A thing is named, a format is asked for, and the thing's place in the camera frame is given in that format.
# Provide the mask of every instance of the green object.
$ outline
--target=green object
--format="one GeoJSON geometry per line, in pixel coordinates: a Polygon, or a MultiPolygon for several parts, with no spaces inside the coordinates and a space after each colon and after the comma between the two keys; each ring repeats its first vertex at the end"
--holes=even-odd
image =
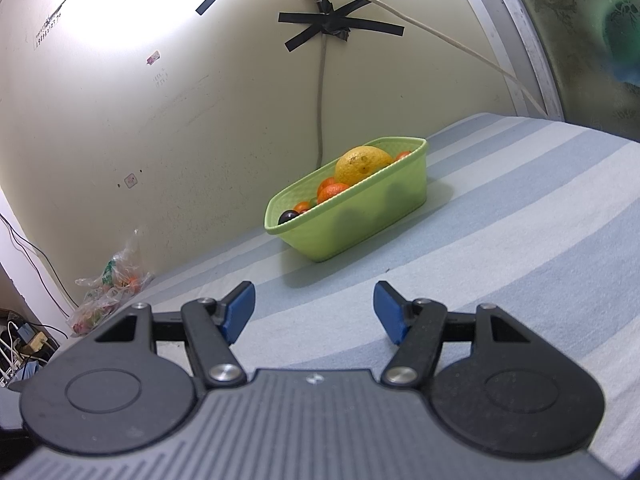
{"type": "Polygon", "coordinates": [[[640,61],[640,10],[630,0],[616,2],[605,17],[604,41],[615,63],[640,61]]]}
{"type": "Polygon", "coordinates": [[[110,260],[102,273],[102,284],[113,286],[113,268],[116,266],[115,260],[110,260]]]}
{"type": "Polygon", "coordinates": [[[271,199],[264,228],[315,262],[328,260],[373,236],[419,208],[427,199],[428,144],[413,137],[381,137],[365,146],[385,150],[394,162],[337,196],[302,215],[278,225],[283,211],[316,196],[320,183],[334,176],[338,159],[297,181],[271,199]]]}

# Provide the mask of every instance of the white electrical cable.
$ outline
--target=white electrical cable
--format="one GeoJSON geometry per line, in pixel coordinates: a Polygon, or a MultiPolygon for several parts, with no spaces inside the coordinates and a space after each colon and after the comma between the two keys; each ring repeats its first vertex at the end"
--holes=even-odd
{"type": "Polygon", "coordinates": [[[9,381],[11,380],[11,377],[9,377],[6,373],[4,373],[4,370],[2,370],[2,368],[0,368],[0,373],[4,377],[5,384],[8,384],[9,381]]]}
{"type": "Polygon", "coordinates": [[[20,354],[22,356],[23,359],[30,359],[30,360],[35,360],[35,361],[40,361],[41,363],[44,363],[46,365],[49,364],[48,361],[45,361],[44,359],[41,359],[40,357],[34,357],[32,355],[25,355],[25,354],[20,354]]]}
{"type": "Polygon", "coordinates": [[[475,57],[477,60],[482,61],[485,65],[493,68],[494,70],[496,70],[497,72],[499,72],[503,76],[508,77],[510,80],[512,80],[514,83],[516,83],[516,85],[519,86],[519,88],[522,90],[522,93],[531,102],[531,104],[534,106],[534,108],[544,118],[548,117],[548,115],[546,114],[545,109],[542,106],[540,106],[538,101],[536,101],[535,97],[533,97],[533,95],[530,94],[529,90],[527,90],[527,87],[524,86],[523,83],[521,83],[520,80],[516,76],[514,76],[512,73],[508,72],[507,70],[503,69],[498,64],[495,64],[493,61],[485,58],[482,54],[478,54],[475,50],[469,48],[468,46],[465,46],[464,44],[460,43],[459,41],[454,40],[453,38],[450,38],[446,34],[443,34],[442,32],[437,31],[436,29],[430,27],[429,25],[425,25],[424,23],[419,22],[418,20],[414,20],[411,16],[407,16],[406,14],[400,12],[399,10],[397,10],[394,7],[386,4],[385,2],[381,2],[380,0],[367,0],[367,1],[372,3],[372,4],[374,4],[374,5],[382,7],[383,9],[387,10],[388,12],[391,12],[393,15],[397,16],[401,20],[403,20],[403,21],[405,21],[407,23],[411,23],[412,25],[415,25],[416,27],[421,28],[424,31],[427,31],[430,34],[433,34],[437,38],[440,38],[442,41],[445,41],[446,43],[449,43],[451,46],[454,46],[455,48],[461,50],[462,52],[466,52],[470,56],[475,57]]]}
{"type": "Polygon", "coordinates": [[[10,321],[6,324],[6,331],[9,333],[9,345],[11,347],[11,351],[14,351],[14,338],[11,335],[11,325],[14,326],[16,333],[18,332],[18,326],[13,322],[10,321]]]}
{"type": "Polygon", "coordinates": [[[11,368],[11,371],[12,371],[12,372],[14,372],[14,371],[16,370],[16,368],[14,368],[14,366],[15,366],[15,365],[14,365],[14,361],[13,361],[13,360],[11,360],[11,359],[9,359],[9,358],[6,356],[6,354],[4,353],[4,350],[2,350],[1,348],[0,348],[0,354],[2,354],[2,357],[4,357],[4,360],[5,360],[5,361],[7,361],[7,362],[9,363],[9,368],[11,368]]]}
{"type": "Polygon", "coordinates": [[[0,343],[2,343],[4,346],[6,346],[6,348],[9,351],[9,355],[12,358],[12,360],[10,361],[11,369],[12,370],[14,370],[14,369],[17,370],[18,369],[18,365],[14,364],[13,357],[14,357],[14,354],[15,354],[16,358],[18,359],[18,361],[20,361],[20,356],[18,355],[18,352],[13,348],[13,346],[9,346],[7,343],[5,343],[4,340],[0,339],[0,343]]]}

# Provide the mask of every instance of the gray cable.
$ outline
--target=gray cable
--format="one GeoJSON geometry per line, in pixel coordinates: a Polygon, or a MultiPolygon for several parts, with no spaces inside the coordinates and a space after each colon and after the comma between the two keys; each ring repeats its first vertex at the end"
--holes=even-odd
{"type": "Polygon", "coordinates": [[[318,161],[316,168],[322,167],[322,157],[324,155],[324,140],[322,139],[322,88],[324,87],[324,64],[326,62],[326,34],[321,33],[320,47],[320,73],[318,76],[318,102],[316,104],[316,125],[318,128],[318,161]]]}

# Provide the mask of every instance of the black cable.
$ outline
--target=black cable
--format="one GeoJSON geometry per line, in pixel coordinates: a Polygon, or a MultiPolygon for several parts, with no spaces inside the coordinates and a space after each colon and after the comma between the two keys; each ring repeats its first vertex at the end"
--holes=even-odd
{"type": "MultiPolygon", "coordinates": [[[[50,293],[49,289],[47,288],[47,285],[45,284],[44,280],[42,279],[42,275],[41,275],[40,271],[38,270],[38,267],[36,266],[36,264],[35,264],[35,263],[33,263],[33,260],[32,260],[32,259],[31,259],[31,257],[29,256],[29,253],[28,253],[28,251],[27,251],[26,247],[25,247],[24,245],[22,245],[22,244],[18,241],[18,238],[16,238],[16,235],[17,235],[21,240],[24,240],[24,238],[22,238],[19,234],[17,234],[17,233],[15,232],[14,227],[9,223],[9,221],[8,221],[4,216],[2,216],[2,214],[0,214],[0,219],[2,219],[2,221],[4,222],[4,224],[5,224],[5,225],[7,226],[7,228],[9,229],[9,233],[10,233],[10,235],[11,235],[12,239],[14,240],[14,242],[15,242],[16,244],[18,244],[18,245],[22,248],[22,250],[24,251],[24,255],[27,257],[27,259],[30,261],[31,265],[32,265],[32,266],[33,266],[33,268],[35,269],[35,271],[36,271],[36,273],[38,274],[38,277],[39,277],[39,279],[40,279],[40,282],[42,283],[42,286],[44,287],[44,290],[46,290],[46,291],[47,291],[47,294],[48,294],[48,295],[49,295],[49,297],[53,300],[53,303],[55,303],[55,304],[56,304],[56,306],[57,306],[58,310],[59,310],[60,312],[62,312],[62,314],[63,314],[65,317],[69,317],[69,314],[67,314],[67,313],[62,309],[62,307],[60,307],[60,304],[56,301],[56,299],[55,299],[55,298],[53,297],[53,295],[50,293]]],[[[34,247],[34,248],[36,248],[36,249],[37,249],[37,247],[36,247],[36,246],[34,246],[31,242],[29,242],[28,240],[25,240],[25,241],[26,241],[30,246],[32,246],[32,247],[34,247]]],[[[40,251],[40,253],[41,253],[41,254],[43,254],[43,255],[44,255],[44,257],[45,257],[45,258],[47,258],[46,254],[44,254],[40,249],[38,249],[38,250],[40,251]]],[[[62,288],[63,288],[63,290],[65,291],[65,293],[66,293],[67,295],[69,295],[69,294],[68,294],[68,292],[67,292],[67,291],[66,291],[66,289],[65,289],[65,286],[64,286],[64,285],[62,285],[62,282],[60,281],[60,278],[58,277],[58,274],[57,274],[57,273],[56,273],[56,271],[53,269],[53,266],[51,266],[51,269],[53,270],[53,272],[55,273],[56,277],[58,278],[58,281],[60,282],[60,285],[62,286],[62,288]]],[[[77,304],[73,299],[71,299],[71,301],[73,301],[73,303],[74,303],[74,305],[75,305],[75,306],[78,306],[78,304],[77,304]]]]}
{"type": "Polygon", "coordinates": [[[62,330],[59,330],[54,326],[43,325],[42,323],[34,323],[33,321],[25,321],[25,323],[29,323],[30,325],[35,325],[35,326],[43,326],[44,328],[50,328],[52,330],[55,330],[56,332],[60,332],[65,337],[65,339],[69,339],[69,336],[67,334],[65,334],[64,332],[62,332],[62,330]]]}
{"type": "Polygon", "coordinates": [[[21,381],[24,380],[24,371],[27,369],[27,364],[29,363],[29,359],[30,357],[27,357],[27,359],[22,363],[22,378],[20,379],[21,381]]]}
{"type": "Polygon", "coordinates": [[[324,157],[324,138],[322,135],[322,89],[324,88],[324,65],[326,62],[326,38],[325,34],[321,34],[320,46],[320,73],[318,75],[318,98],[316,100],[316,132],[318,136],[318,160],[316,161],[316,170],[322,168],[322,158],[324,157]]]}
{"type": "Polygon", "coordinates": [[[62,283],[62,280],[60,280],[60,277],[58,276],[58,273],[56,272],[56,268],[53,266],[53,264],[51,263],[51,260],[49,260],[49,257],[46,255],[46,253],[39,248],[37,245],[32,244],[30,241],[28,241],[26,238],[23,238],[22,236],[20,236],[20,233],[18,233],[14,227],[9,223],[9,221],[2,216],[2,213],[0,213],[0,218],[2,219],[2,221],[4,221],[4,223],[7,225],[7,227],[10,229],[11,232],[14,233],[14,236],[17,236],[18,238],[20,238],[20,240],[24,241],[25,243],[28,243],[31,247],[33,247],[36,251],[38,251],[40,254],[42,254],[42,256],[44,256],[44,259],[47,261],[47,263],[49,264],[49,267],[51,267],[51,270],[53,272],[53,274],[55,275],[56,279],[58,280],[58,283],[60,284],[60,287],[62,287],[62,290],[64,290],[66,296],[71,300],[71,302],[78,307],[78,304],[74,301],[74,299],[71,297],[71,294],[68,293],[68,291],[65,288],[65,284],[62,283]]]}
{"type": "Polygon", "coordinates": [[[22,248],[22,250],[24,251],[24,255],[27,257],[27,259],[30,261],[31,265],[33,266],[33,269],[36,271],[36,273],[37,273],[37,275],[38,275],[38,277],[39,277],[39,279],[40,279],[40,282],[42,283],[42,286],[44,287],[44,290],[46,290],[46,291],[47,291],[47,294],[48,294],[48,295],[49,295],[49,297],[51,298],[51,301],[53,301],[53,303],[55,303],[55,304],[56,304],[56,307],[58,308],[58,310],[59,310],[60,312],[62,312],[62,314],[63,314],[65,317],[69,317],[69,314],[67,314],[67,313],[62,309],[62,307],[60,306],[60,304],[56,301],[56,298],[54,298],[54,297],[53,297],[53,295],[50,293],[49,289],[47,288],[47,285],[45,284],[44,280],[42,279],[42,274],[40,273],[40,271],[38,270],[38,267],[36,266],[36,264],[33,262],[33,260],[31,259],[31,257],[29,256],[29,253],[27,252],[27,249],[24,247],[24,245],[22,245],[22,244],[18,241],[18,239],[17,239],[17,238],[15,238],[15,237],[13,236],[13,233],[12,233],[12,238],[13,238],[14,242],[15,242],[16,244],[18,244],[18,245],[22,248]]]}
{"type": "MultiPolygon", "coordinates": [[[[35,326],[43,326],[44,328],[50,328],[52,330],[55,330],[56,332],[60,332],[65,337],[65,339],[69,339],[69,336],[64,332],[62,332],[62,330],[51,325],[44,325],[42,323],[34,323],[33,321],[27,321],[22,317],[22,315],[19,312],[16,312],[15,310],[11,310],[8,308],[0,308],[0,312],[9,312],[10,314],[14,314],[14,316],[17,316],[23,323],[28,323],[30,325],[35,325],[35,326]]],[[[53,337],[51,338],[51,340],[56,344],[58,348],[60,348],[60,343],[58,343],[53,337]]]]}

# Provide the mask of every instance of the orange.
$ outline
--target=orange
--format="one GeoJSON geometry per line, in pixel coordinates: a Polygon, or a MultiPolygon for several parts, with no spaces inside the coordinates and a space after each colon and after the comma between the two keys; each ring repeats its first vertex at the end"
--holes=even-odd
{"type": "Polygon", "coordinates": [[[321,204],[325,200],[329,200],[330,198],[336,196],[338,193],[342,193],[345,189],[349,189],[347,184],[343,184],[341,182],[337,182],[336,184],[329,184],[321,189],[320,194],[318,195],[318,203],[321,204]]]}
{"type": "Polygon", "coordinates": [[[400,160],[401,158],[405,158],[407,155],[411,155],[411,152],[401,152],[398,153],[398,156],[396,156],[396,160],[394,162],[397,162],[398,160],[400,160]]]}
{"type": "Polygon", "coordinates": [[[295,211],[296,213],[300,213],[302,215],[302,213],[306,213],[310,209],[311,209],[311,204],[309,202],[300,202],[293,208],[293,211],[295,211]]]}
{"type": "Polygon", "coordinates": [[[329,178],[324,179],[321,183],[320,186],[318,186],[318,191],[316,191],[316,196],[320,196],[320,192],[327,187],[329,184],[335,184],[335,179],[330,176],[329,178]]]}

